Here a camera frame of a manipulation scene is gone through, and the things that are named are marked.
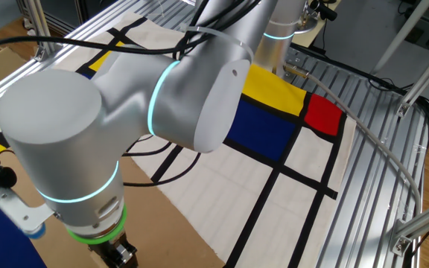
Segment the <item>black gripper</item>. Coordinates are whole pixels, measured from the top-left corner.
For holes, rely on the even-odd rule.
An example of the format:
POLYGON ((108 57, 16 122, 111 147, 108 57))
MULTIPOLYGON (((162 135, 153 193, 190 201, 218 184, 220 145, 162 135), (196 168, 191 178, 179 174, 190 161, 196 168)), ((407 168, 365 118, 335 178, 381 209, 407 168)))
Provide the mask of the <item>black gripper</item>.
POLYGON ((127 242, 125 231, 121 231, 114 238, 95 245, 95 251, 108 267, 137 268, 137 249, 127 242))

